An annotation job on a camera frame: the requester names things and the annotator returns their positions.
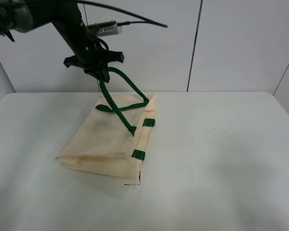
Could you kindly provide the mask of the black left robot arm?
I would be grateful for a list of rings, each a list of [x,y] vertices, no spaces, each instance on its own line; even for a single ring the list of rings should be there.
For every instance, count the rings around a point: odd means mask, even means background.
[[[65,0],[0,0],[0,36],[14,41],[11,30],[27,33],[53,24],[74,55],[64,60],[66,67],[81,68],[99,81],[109,82],[108,64],[124,61],[122,52],[109,50],[93,27],[82,20],[78,4]]]

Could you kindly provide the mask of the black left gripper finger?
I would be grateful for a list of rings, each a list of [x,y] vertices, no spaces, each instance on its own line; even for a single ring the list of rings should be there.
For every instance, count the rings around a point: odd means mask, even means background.
[[[85,68],[84,73],[94,77],[95,79],[97,79],[99,81],[104,81],[106,83],[108,83],[110,81],[110,76],[109,76],[107,64],[93,66],[90,68]]]

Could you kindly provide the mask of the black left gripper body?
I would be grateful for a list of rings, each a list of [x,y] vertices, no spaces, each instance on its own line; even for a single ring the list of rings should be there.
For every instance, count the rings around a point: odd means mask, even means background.
[[[67,68],[75,66],[84,70],[110,62],[124,61],[121,51],[111,51],[106,42],[91,34],[84,24],[81,24],[79,29],[68,29],[63,33],[63,39],[74,53],[74,56],[64,60]]]

